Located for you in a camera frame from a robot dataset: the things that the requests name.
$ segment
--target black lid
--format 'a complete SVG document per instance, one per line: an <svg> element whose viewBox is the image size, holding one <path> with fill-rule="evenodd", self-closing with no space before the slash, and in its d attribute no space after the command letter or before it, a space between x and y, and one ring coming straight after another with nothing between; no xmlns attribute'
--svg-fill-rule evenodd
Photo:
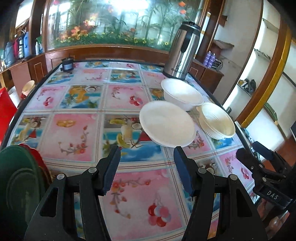
<svg viewBox="0 0 296 241"><path fill-rule="evenodd" d="M186 30L194 34L200 34L201 32L201 28L195 22L192 22L192 21L182 22L180 29Z"/></svg>
<svg viewBox="0 0 296 241"><path fill-rule="evenodd" d="M201 30L201 28L193 21L183 21L182 25L192 27L193 29Z"/></svg>

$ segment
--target table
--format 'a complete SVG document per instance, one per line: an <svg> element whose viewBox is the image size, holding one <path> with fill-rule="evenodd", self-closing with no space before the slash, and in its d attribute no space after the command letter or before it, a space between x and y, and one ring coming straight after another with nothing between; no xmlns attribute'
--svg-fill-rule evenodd
<svg viewBox="0 0 296 241"><path fill-rule="evenodd" d="M61 172L71 176L95 166L108 155L110 145L117 144L121 149L117 173L111 190L99 197L112 240L179 240L193 200L181 184L173 149L151 141L139 122L143 105L164 100L161 72L159 65L133 61L81 61L71 73L58 66L20 106L1 149L26 143L40 152L54 176ZM205 102L218 104L191 75L185 82ZM233 138L211 139L198 124L197 110L189 114L196 138L183 148L186 155L216 175L236 174L253 201L257 200L250 171L236 159L237 149L248 148L241 133L237 130ZM209 237L215 236L218 214L219 194ZM75 195L75 217L78 235L84 237L79 194Z"/></svg>

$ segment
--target white paper bowl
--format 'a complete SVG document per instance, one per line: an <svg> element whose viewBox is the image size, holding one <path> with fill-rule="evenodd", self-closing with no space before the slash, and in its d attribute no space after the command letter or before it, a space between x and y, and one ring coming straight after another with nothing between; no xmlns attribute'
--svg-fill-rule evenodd
<svg viewBox="0 0 296 241"><path fill-rule="evenodd" d="M30 92L35 88L35 81L30 80L29 82L27 82L24 87L22 88L22 93L25 96L28 96L28 94L30 94Z"/></svg>
<svg viewBox="0 0 296 241"><path fill-rule="evenodd" d="M164 79L161 81L163 97L185 111L203 103L202 95L191 85L178 79Z"/></svg>
<svg viewBox="0 0 296 241"><path fill-rule="evenodd" d="M195 138L194 122L180 107L167 101L152 101L139 114L143 130L155 143L176 147L188 146Z"/></svg>
<svg viewBox="0 0 296 241"><path fill-rule="evenodd" d="M200 126L211 138L220 140L231 138L235 134L235 126L230 116L213 103L204 103L196 107L200 113Z"/></svg>

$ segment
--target aquarium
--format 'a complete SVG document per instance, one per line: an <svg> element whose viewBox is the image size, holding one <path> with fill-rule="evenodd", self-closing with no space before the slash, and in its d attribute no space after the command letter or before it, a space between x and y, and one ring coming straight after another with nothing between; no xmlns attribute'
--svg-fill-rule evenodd
<svg viewBox="0 0 296 241"><path fill-rule="evenodd" d="M127 44L169 50L185 20L199 23L204 0L52 0L48 50L83 44Z"/></svg>

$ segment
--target blue bottle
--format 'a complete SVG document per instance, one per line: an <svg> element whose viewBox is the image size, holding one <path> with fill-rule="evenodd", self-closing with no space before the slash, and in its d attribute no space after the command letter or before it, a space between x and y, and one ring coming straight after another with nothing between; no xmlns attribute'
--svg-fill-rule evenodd
<svg viewBox="0 0 296 241"><path fill-rule="evenodd" d="M204 62L203 62L203 64L204 64L205 66L206 66L207 63L209 62L211 55L212 55L211 51L207 52L207 54L206 54L206 56L205 56L205 60L204 60Z"/></svg>
<svg viewBox="0 0 296 241"><path fill-rule="evenodd" d="M211 54L211 57L210 57L210 59L209 59L209 61L208 61L208 63L207 63L207 67L208 67L208 68L212 67L212 65L213 65L213 63L215 62L215 60L216 60L216 56L215 56L215 54L213 53L213 54Z"/></svg>
<svg viewBox="0 0 296 241"><path fill-rule="evenodd" d="M25 52L25 57L28 57L30 55L30 51L29 51L29 32L26 32L26 35L24 36L24 52Z"/></svg>

